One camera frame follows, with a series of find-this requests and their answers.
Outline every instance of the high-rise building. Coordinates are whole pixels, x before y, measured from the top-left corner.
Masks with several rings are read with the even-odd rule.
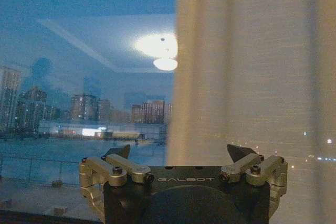
[[[164,123],[164,101],[144,102],[132,106],[133,123]]]
[[[47,101],[47,93],[45,91],[38,89],[37,86],[32,86],[30,90],[25,92],[24,96],[25,99],[27,100],[41,101],[41,102]]]
[[[60,119],[60,117],[61,117],[61,109],[55,106],[51,106],[50,120],[57,120],[57,119]]]
[[[164,100],[165,95],[145,94],[144,92],[126,92],[124,94],[124,109],[130,110],[134,104]]]
[[[16,112],[14,117],[14,128],[22,130],[26,126],[26,101],[19,99],[16,104]]]
[[[108,122],[111,114],[111,102],[107,99],[98,101],[98,121]]]
[[[164,123],[164,101],[152,102],[152,120],[151,123]]]
[[[20,75],[17,70],[0,67],[0,131],[7,131],[15,124]]]
[[[171,103],[166,103],[164,106],[164,123],[170,124],[173,115],[173,105]]]
[[[132,105],[132,123],[143,123],[143,119],[141,105]]]
[[[71,119],[73,121],[96,121],[97,97],[90,94],[75,94],[71,98]]]
[[[47,93],[33,86],[19,95],[15,114],[16,130],[37,131],[41,120],[50,121],[60,118],[60,109],[46,105]]]
[[[63,122],[68,122],[71,119],[71,113],[68,110],[62,110],[60,115],[60,120]]]

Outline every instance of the sky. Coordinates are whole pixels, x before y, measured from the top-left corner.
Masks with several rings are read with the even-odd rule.
[[[22,72],[22,90],[37,85],[68,109],[89,92],[123,107],[126,92],[172,100],[173,73],[116,73],[38,23],[41,19],[175,14],[176,0],[0,0],[0,65]]]

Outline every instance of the city skyline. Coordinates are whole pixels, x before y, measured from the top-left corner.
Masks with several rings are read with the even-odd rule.
[[[37,132],[41,121],[54,120],[74,123],[96,121],[147,124],[168,124],[170,121],[172,105],[165,103],[164,95],[134,92],[135,97],[137,97],[136,94],[143,94],[141,101],[146,101],[140,105],[140,118],[135,120],[133,109],[119,110],[109,99],[101,99],[92,94],[85,94],[85,92],[73,94],[70,98],[71,106],[67,109],[58,108],[50,102],[53,97],[39,86],[32,85],[27,90],[20,89],[22,80],[19,71],[3,66],[0,67],[0,71],[0,131],[2,132]],[[139,102],[137,99],[132,102],[133,98],[130,96],[127,102]],[[169,108],[167,114],[164,112],[166,107]]]

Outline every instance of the ceiling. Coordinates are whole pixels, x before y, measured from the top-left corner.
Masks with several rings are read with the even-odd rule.
[[[157,69],[153,58],[136,50],[134,45],[143,36],[175,34],[175,14],[39,19],[38,22],[114,72],[171,72]]]

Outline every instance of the building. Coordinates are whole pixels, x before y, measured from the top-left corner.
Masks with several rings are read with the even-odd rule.
[[[60,119],[61,110],[46,104],[47,93],[33,86],[19,95],[17,100],[14,128],[17,131],[38,130],[40,121]]]
[[[98,121],[108,122],[111,114],[111,102],[107,99],[98,101]]]
[[[164,101],[152,102],[152,120],[150,123],[164,123]]]
[[[71,98],[71,120],[78,122],[96,121],[97,97],[90,94],[75,94]]]
[[[164,123],[164,101],[144,102],[132,106],[133,123]]]
[[[17,70],[0,67],[0,131],[14,126],[20,76]]]
[[[143,123],[141,105],[132,105],[132,123]]]
[[[45,91],[39,90],[37,86],[33,86],[30,90],[24,94],[26,100],[33,101],[47,101],[47,93]]]
[[[130,110],[134,104],[164,100],[165,95],[145,94],[144,92],[126,92],[124,94],[124,109]]]
[[[60,120],[63,122],[68,122],[71,120],[71,113],[68,110],[61,110]]]
[[[64,123],[58,121],[40,121],[38,132],[55,137],[94,137],[95,132],[140,133],[148,141],[164,143],[167,130],[164,124],[143,123]]]
[[[164,106],[164,123],[170,124],[173,115],[173,105],[171,103],[166,103]]]

